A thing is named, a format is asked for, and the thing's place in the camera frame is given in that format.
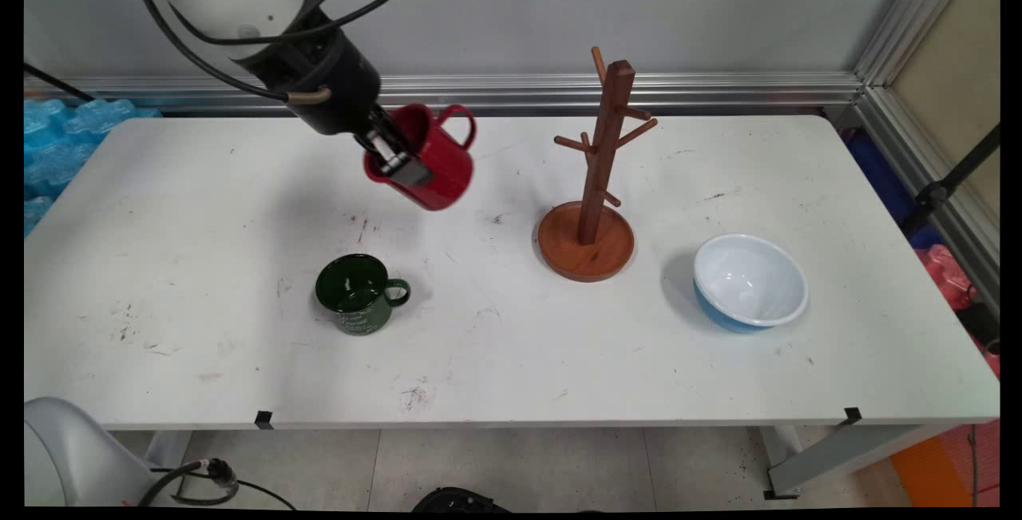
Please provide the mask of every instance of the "mug handle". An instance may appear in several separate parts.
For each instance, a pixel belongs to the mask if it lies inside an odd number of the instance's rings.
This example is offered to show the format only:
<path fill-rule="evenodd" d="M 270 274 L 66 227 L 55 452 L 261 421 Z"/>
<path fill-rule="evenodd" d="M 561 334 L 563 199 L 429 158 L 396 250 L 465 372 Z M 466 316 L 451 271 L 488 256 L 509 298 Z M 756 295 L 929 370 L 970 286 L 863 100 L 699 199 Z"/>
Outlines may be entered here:
<path fill-rule="evenodd" d="M 450 105 L 448 106 L 448 108 L 445 108 L 443 112 L 440 112 L 439 116 L 437 116 L 436 124 L 443 125 L 444 121 L 449 120 L 451 115 L 453 115 L 457 111 L 462 111 L 465 113 L 466 116 L 468 116 L 468 124 L 471 127 L 468 130 L 468 138 L 465 139 L 465 144 L 461 145 L 461 148 L 464 148 L 466 149 L 466 151 L 468 151 L 468 148 L 472 144 L 472 141 L 475 141 L 475 116 L 472 115 L 472 112 L 468 111 L 468 108 L 464 108 L 464 106 L 460 104 Z"/>
<path fill-rule="evenodd" d="M 386 295 L 386 288 L 405 288 L 405 294 L 399 295 L 398 298 L 390 298 Z M 389 305 L 405 304 L 405 302 L 408 302 L 410 295 L 412 295 L 412 288 L 408 286 L 405 280 L 387 279 L 386 284 L 383 284 L 383 298 L 386 298 L 386 302 Z"/>

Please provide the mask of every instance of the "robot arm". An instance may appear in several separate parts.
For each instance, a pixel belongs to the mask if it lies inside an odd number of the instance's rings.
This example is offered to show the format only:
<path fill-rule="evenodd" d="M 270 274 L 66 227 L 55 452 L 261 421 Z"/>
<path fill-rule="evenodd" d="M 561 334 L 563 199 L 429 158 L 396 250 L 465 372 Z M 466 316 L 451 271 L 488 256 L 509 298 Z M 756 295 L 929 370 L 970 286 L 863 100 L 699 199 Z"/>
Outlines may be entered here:
<path fill-rule="evenodd" d="M 172 32 L 152 0 L 143 0 L 168 39 L 201 69 L 261 97 L 276 98 L 321 134 L 351 132 L 384 177 L 406 186 L 431 178 L 386 111 L 377 104 L 380 77 L 340 26 L 387 0 L 330 20 L 324 0 L 168 0 L 198 39 L 223 46 L 228 57 L 263 81 L 265 90 L 230 79 Z"/>

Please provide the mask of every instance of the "wooden peg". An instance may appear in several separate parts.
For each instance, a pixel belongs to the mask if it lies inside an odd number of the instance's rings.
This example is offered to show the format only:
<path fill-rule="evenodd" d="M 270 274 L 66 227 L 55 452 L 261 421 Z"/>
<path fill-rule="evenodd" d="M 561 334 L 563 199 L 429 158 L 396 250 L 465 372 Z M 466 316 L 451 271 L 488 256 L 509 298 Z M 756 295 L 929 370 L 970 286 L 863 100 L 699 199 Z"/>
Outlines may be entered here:
<path fill-rule="evenodd" d="M 611 195 L 611 193 L 606 192 L 606 190 L 600 190 L 600 196 L 603 196 L 604 199 L 607 200 L 607 202 L 609 202 L 610 204 L 614 204 L 614 206 L 616 207 L 621 206 L 621 202 L 620 200 L 617 200 L 617 196 Z"/>
<path fill-rule="evenodd" d="M 570 138 L 555 137 L 554 142 L 556 142 L 556 144 L 561 146 L 567 146 L 567 148 L 573 148 L 575 149 L 575 151 L 582 151 L 587 153 L 593 151 L 592 146 L 584 145 L 582 144 L 582 142 L 572 141 Z"/>
<path fill-rule="evenodd" d="M 603 55 L 600 54 L 600 47 L 593 47 L 593 61 L 596 62 L 596 74 L 600 77 L 600 84 L 607 79 L 607 68 L 603 65 Z"/>
<path fill-rule="evenodd" d="M 589 146 L 589 151 L 586 152 L 586 167 L 590 167 L 590 164 L 593 163 L 593 159 L 596 157 L 596 149 L 589 144 L 589 135 L 586 134 L 586 131 L 582 131 L 582 144 Z"/>
<path fill-rule="evenodd" d="M 618 106 L 615 109 L 618 115 L 629 116 L 629 119 L 639 119 L 640 121 L 649 121 L 653 119 L 653 113 L 650 111 L 640 111 L 639 108 L 632 108 L 631 106 Z"/>
<path fill-rule="evenodd" d="M 639 138 L 639 135 L 642 135 L 644 132 L 649 131 L 653 127 L 656 127 L 656 119 L 650 119 L 649 121 L 646 121 L 646 123 L 639 125 L 636 130 L 633 130 L 629 134 L 625 134 L 624 137 L 617 140 L 617 148 L 621 148 L 621 146 L 628 145 L 629 142 L 635 141 L 636 138 Z"/>

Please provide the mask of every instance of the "green mug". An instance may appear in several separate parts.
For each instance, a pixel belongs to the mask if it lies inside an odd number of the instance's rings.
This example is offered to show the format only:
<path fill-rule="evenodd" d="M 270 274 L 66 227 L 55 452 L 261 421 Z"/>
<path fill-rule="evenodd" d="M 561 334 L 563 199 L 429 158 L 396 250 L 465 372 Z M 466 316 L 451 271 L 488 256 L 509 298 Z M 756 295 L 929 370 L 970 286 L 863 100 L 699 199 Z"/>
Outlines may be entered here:
<path fill-rule="evenodd" d="M 390 298 L 386 288 L 404 288 L 405 294 Z M 337 315 L 340 330 L 368 335 L 383 328 L 390 309 L 408 302 L 408 283 L 388 279 L 386 266 L 369 254 L 344 254 L 330 263 L 316 280 L 316 298 Z"/>

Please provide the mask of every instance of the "table leg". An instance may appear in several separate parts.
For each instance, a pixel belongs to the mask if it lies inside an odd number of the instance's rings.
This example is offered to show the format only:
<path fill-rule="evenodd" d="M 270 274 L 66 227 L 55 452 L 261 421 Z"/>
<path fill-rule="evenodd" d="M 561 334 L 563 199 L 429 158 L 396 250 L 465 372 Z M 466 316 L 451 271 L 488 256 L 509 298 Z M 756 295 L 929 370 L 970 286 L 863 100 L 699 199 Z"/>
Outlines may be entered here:
<path fill-rule="evenodd" d="M 152 433 L 149 447 L 145 450 L 145 462 L 153 468 L 178 468 L 184 464 L 185 451 L 191 440 L 191 430 L 157 430 Z M 184 476 L 171 482 L 169 492 L 178 493 Z"/>
<path fill-rule="evenodd" d="M 850 474 L 954 428 L 949 425 L 842 426 L 801 450 L 794 427 L 763 427 L 775 498 L 796 497 L 814 484 Z"/>

